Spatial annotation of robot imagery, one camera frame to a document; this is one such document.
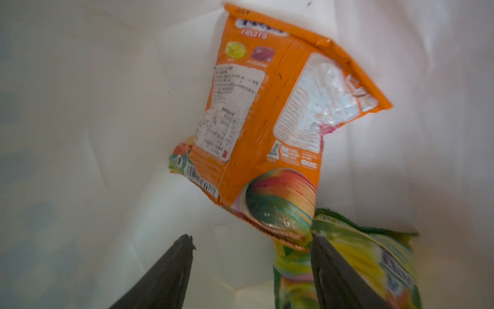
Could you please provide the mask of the green yellow candy bag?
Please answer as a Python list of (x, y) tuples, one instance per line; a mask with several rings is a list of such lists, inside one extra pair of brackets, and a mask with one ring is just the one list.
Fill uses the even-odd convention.
[[(422, 308), (410, 245), (418, 233), (359, 226), (329, 209), (316, 210), (311, 230), (324, 237), (388, 306)], [(281, 244), (275, 252), (275, 307), (319, 308), (312, 254)]]

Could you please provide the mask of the blue checkered paper bag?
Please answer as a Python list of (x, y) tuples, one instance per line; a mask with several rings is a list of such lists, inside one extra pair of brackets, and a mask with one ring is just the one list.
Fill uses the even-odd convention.
[[(185, 308), (273, 308), (271, 238), (168, 158), (222, 1), (1, 2), (1, 307), (108, 308), (183, 234)], [(239, 1), (336, 41), (394, 107), (325, 137), (319, 207), (416, 230), (425, 308), (493, 307), (493, 2)]]

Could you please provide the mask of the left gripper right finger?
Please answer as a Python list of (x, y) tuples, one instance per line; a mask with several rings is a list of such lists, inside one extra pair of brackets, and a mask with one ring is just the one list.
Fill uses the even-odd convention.
[(321, 235), (313, 237), (311, 268), (320, 308), (385, 309), (390, 307), (348, 264), (336, 248)]

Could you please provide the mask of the orange green snack box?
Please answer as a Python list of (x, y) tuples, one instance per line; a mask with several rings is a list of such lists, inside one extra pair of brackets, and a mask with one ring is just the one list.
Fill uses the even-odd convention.
[(324, 137), (392, 103), (331, 39), (231, 3), (225, 10), (205, 112), (171, 154), (170, 172), (306, 251)]

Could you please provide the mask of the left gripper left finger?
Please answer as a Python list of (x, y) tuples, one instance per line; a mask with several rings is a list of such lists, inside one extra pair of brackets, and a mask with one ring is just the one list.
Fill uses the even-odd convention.
[(148, 272), (111, 308), (181, 309), (192, 269), (193, 238), (179, 237)]

